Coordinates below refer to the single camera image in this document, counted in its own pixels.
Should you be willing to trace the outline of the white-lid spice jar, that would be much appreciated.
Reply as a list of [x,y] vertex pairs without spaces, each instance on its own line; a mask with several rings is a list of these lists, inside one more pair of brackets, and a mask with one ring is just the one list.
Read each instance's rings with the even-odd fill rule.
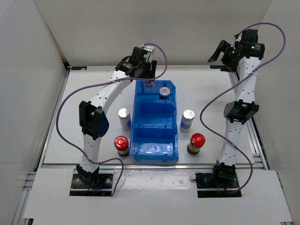
[[160,100],[167,100],[169,99],[169,96],[170,96],[170,89],[168,87],[161,87],[159,89],[159,99]]
[[155,86],[155,81],[143,81],[146,88],[153,88]]

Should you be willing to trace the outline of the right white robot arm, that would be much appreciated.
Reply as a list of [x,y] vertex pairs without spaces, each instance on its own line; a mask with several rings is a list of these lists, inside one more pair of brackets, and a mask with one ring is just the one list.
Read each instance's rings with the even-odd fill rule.
[[208,62],[215,62],[223,53],[221,62],[224,71],[236,72],[240,68],[240,80],[234,101],[226,104],[224,117],[226,119],[225,138],[221,153],[213,167],[210,181],[215,187],[222,187],[235,176],[236,145],[244,124],[259,110],[255,103],[255,83],[257,73],[254,71],[262,62],[265,45],[258,42],[258,31],[248,29],[236,35],[234,44],[222,40]]

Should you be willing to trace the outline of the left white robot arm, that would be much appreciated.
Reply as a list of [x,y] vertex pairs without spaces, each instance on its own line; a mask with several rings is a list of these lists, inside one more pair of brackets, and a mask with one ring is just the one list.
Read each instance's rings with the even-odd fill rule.
[[90,101],[82,101],[79,105],[79,124],[84,138],[85,156],[76,169],[82,183],[89,188],[98,185],[99,166],[96,162],[101,139],[109,129],[107,111],[117,96],[132,82],[132,78],[142,79],[147,88],[154,86],[157,61],[152,59],[153,53],[152,46],[135,47],[132,54],[115,67],[110,84],[104,85]]

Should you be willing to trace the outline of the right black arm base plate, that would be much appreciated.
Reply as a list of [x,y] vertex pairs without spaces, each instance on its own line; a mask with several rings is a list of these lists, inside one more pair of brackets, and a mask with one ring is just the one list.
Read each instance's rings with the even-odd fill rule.
[[229,183],[217,182],[212,179],[211,173],[193,173],[189,177],[191,182],[196,182],[198,198],[240,198],[241,191],[232,193],[240,188],[237,175]]

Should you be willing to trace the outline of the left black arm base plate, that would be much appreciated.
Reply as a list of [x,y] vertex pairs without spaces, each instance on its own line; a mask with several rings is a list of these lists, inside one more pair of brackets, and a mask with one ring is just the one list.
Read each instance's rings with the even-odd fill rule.
[[113,172],[97,170],[92,184],[83,181],[81,175],[74,171],[69,189],[69,196],[109,197],[113,191]]

